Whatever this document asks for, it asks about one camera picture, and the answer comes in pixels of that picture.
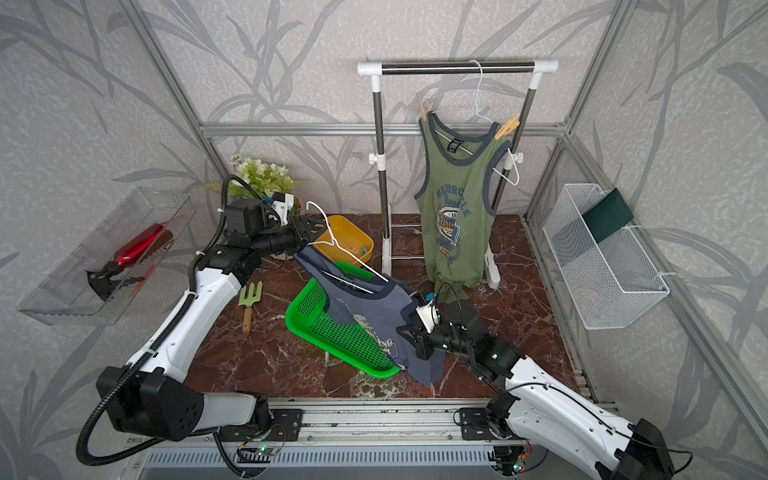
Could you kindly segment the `navy blue tank top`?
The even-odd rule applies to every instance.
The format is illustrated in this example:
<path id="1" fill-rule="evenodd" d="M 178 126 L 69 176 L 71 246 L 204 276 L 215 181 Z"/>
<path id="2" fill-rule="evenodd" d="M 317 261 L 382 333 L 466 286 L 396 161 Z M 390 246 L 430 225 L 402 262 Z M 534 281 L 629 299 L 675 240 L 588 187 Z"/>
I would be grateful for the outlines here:
<path id="1" fill-rule="evenodd" d="M 304 253 L 315 253 L 328 259 L 311 246 L 295 254 L 294 259 L 296 260 L 298 254 Z M 411 325 L 410 316 L 416 313 L 418 303 L 406 287 L 390 277 L 385 277 L 395 283 L 396 287 L 385 299 L 374 303 L 374 311 L 368 315 L 368 319 L 374 323 L 378 333 L 391 334 L 397 341 L 399 358 L 396 363 L 401 366 L 401 371 L 406 371 L 413 379 L 429 387 L 443 378 L 446 355 L 437 352 L 429 360 L 420 360 L 416 357 L 413 346 L 398 334 L 400 326 Z"/>

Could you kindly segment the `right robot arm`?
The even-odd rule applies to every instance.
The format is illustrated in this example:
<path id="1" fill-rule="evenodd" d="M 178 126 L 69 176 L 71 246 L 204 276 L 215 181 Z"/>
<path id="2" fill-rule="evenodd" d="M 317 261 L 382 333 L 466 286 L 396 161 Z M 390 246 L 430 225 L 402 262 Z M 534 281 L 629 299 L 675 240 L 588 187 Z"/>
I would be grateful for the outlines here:
<path id="1" fill-rule="evenodd" d="M 412 293 L 407 323 L 398 332 L 428 360 L 439 352 L 464 359 L 467 369 L 496 390 L 485 407 L 488 428 L 555 453 L 592 479 L 672 479 L 678 450 L 646 419 L 631 422 L 568 388 L 520 348 L 487 330 L 466 301 L 438 305 Z"/>

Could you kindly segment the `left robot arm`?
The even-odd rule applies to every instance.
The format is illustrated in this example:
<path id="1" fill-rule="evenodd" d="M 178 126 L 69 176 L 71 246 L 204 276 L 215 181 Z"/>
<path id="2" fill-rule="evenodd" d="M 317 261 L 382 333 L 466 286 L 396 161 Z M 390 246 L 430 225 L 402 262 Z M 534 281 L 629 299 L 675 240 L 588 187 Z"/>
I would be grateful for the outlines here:
<path id="1" fill-rule="evenodd" d="M 201 393 L 184 381 L 192 360 L 220 313 L 266 257 L 293 255 L 319 236 L 313 222 L 292 214 L 291 195 L 267 197 L 236 175 L 221 186 L 219 223 L 209 244 L 196 253 L 189 287 L 155 334 L 122 367 L 107 367 L 97 379 L 100 402 L 78 436 L 75 453 L 86 466 L 115 463 L 163 441 L 181 441 L 224 427 L 267 432 L 274 420 L 267 399 L 249 393 Z M 96 455 L 89 441 L 99 419 L 117 431 L 143 437 L 126 450 Z"/>

